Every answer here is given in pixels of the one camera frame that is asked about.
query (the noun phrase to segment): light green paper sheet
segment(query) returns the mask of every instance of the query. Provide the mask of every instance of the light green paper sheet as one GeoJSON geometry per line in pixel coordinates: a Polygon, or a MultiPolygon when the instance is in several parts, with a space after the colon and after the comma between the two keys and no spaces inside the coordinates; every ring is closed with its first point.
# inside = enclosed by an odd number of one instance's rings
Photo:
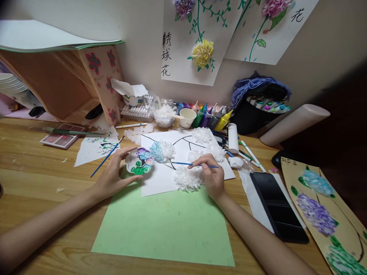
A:
{"type": "Polygon", "coordinates": [[[235,266],[223,213],[205,186],[142,197],[140,181],[129,185],[112,197],[92,252],[235,266]]]}

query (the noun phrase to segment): makeup palette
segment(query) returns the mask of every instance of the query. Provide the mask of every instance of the makeup palette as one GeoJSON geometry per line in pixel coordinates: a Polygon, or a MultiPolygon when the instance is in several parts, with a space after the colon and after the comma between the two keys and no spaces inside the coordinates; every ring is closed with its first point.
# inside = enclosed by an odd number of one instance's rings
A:
{"type": "MultiPolygon", "coordinates": [[[[57,129],[83,132],[85,128],[63,123],[57,129]]],[[[40,142],[48,146],[67,150],[79,137],[80,135],[50,134],[40,142]]]]}

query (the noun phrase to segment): hand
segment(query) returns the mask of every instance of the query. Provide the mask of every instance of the hand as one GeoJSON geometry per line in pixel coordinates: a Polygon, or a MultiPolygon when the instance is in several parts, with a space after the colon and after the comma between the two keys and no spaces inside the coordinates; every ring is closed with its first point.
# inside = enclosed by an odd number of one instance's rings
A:
{"type": "Polygon", "coordinates": [[[102,201],[116,194],[121,189],[133,183],[134,181],[143,178],[143,176],[137,175],[122,180],[119,174],[121,161],[127,157],[130,151],[136,148],[137,147],[125,147],[115,152],[112,160],[107,165],[102,175],[91,188],[93,190],[94,196],[97,198],[98,201],[102,201]]]}
{"type": "Polygon", "coordinates": [[[213,200],[217,200],[226,193],[224,190],[224,170],[212,154],[203,155],[192,164],[193,166],[201,164],[205,176],[206,190],[213,200]],[[218,166],[219,168],[210,168],[208,165],[218,166]]]}

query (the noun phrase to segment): white wall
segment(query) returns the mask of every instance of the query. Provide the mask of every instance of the white wall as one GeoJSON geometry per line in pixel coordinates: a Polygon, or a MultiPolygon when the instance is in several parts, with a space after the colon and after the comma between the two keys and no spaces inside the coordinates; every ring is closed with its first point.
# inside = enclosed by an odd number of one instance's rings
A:
{"type": "Polygon", "coordinates": [[[367,58],[366,10],[366,0],[320,0],[276,66],[224,60],[213,87],[161,80],[163,0],[16,0],[9,17],[25,13],[82,37],[122,38],[125,81],[161,97],[222,104],[237,79],[258,70],[288,85],[298,107],[367,58]]]}

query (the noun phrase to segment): white bottle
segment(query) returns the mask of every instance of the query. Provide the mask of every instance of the white bottle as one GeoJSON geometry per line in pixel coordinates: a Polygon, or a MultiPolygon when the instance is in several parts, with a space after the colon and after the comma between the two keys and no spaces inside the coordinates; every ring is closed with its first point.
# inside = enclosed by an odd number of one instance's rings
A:
{"type": "Polygon", "coordinates": [[[324,108],[304,104],[262,135],[260,141],[267,146],[277,145],[328,116],[330,112],[324,108]]]}

